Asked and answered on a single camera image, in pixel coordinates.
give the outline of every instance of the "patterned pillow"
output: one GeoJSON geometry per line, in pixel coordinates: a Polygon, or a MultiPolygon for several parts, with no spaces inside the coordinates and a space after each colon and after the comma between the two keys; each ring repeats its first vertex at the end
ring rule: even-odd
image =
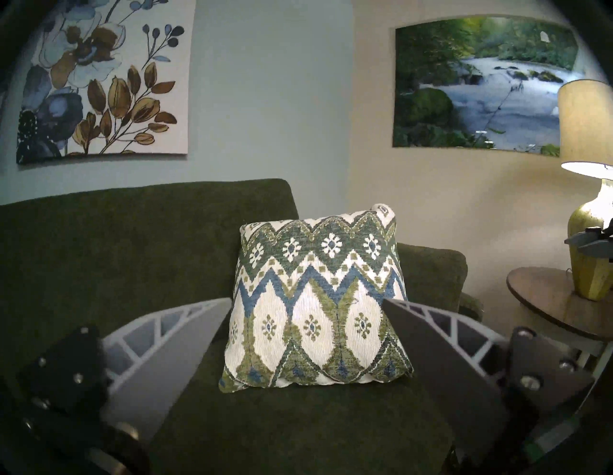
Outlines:
{"type": "Polygon", "coordinates": [[[396,220],[350,215],[241,226],[219,389],[387,382],[413,368],[381,311],[406,300],[396,220]]]}

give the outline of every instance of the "round wooden table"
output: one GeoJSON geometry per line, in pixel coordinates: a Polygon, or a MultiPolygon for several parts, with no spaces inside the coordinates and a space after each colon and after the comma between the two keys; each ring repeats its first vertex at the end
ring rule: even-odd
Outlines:
{"type": "MultiPolygon", "coordinates": [[[[520,267],[506,278],[509,290],[522,304],[567,332],[603,342],[602,353],[594,369],[598,379],[613,353],[613,291],[603,300],[593,302],[574,291],[570,272],[547,267],[520,267]]],[[[584,366],[589,354],[579,363],[584,366]]]]}

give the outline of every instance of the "lamp shade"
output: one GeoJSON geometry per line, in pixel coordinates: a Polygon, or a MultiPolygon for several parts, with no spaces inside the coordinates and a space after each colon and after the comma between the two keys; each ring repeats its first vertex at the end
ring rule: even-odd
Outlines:
{"type": "Polygon", "coordinates": [[[613,89],[582,79],[558,91],[562,167],[613,180],[613,89]]]}

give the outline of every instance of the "river photograph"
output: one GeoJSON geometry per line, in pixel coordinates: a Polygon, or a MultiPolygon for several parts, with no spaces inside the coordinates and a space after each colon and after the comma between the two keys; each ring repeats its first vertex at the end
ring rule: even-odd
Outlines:
{"type": "Polygon", "coordinates": [[[557,94],[583,78],[562,25],[467,17],[396,30],[394,147],[560,154],[557,94]]]}

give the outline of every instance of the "lamp base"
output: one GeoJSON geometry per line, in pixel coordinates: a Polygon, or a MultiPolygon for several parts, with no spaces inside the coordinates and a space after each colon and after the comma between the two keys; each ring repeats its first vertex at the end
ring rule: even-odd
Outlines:
{"type": "MultiPolygon", "coordinates": [[[[598,197],[577,209],[568,221],[568,237],[586,227],[607,227],[613,218],[613,180],[603,180],[598,197]]],[[[613,264],[581,254],[570,246],[575,291],[589,300],[602,300],[613,286],[613,264]]]]}

